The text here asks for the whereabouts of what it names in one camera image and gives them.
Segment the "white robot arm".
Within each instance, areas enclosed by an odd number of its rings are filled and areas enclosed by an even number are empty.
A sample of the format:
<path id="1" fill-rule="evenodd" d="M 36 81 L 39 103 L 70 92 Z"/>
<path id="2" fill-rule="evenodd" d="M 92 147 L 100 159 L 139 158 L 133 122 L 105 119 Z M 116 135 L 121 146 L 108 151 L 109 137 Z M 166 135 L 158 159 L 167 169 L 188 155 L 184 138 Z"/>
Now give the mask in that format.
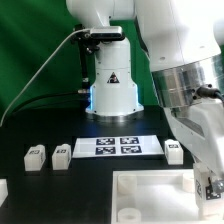
<path id="1" fill-rule="evenodd" d="M 130 45 L 113 23 L 132 20 L 175 138 L 196 160 L 197 187 L 224 192 L 224 74 L 214 25 L 224 0 L 66 0 L 95 56 L 89 114 L 136 114 Z"/>

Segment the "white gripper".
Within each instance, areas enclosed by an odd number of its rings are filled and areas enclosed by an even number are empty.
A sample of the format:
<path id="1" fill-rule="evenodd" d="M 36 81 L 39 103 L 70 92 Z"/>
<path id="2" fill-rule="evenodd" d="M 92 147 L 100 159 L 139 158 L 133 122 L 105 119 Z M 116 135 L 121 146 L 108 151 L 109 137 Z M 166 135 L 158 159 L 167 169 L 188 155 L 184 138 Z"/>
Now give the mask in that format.
<path id="1" fill-rule="evenodd" d="M 203 100 L 184 108 L 164 109 L 174 137 L 218 177 L 224 177 L 224 106 Z M 215 193 L 224 192 L 224 180 L 210 177 Z"/>

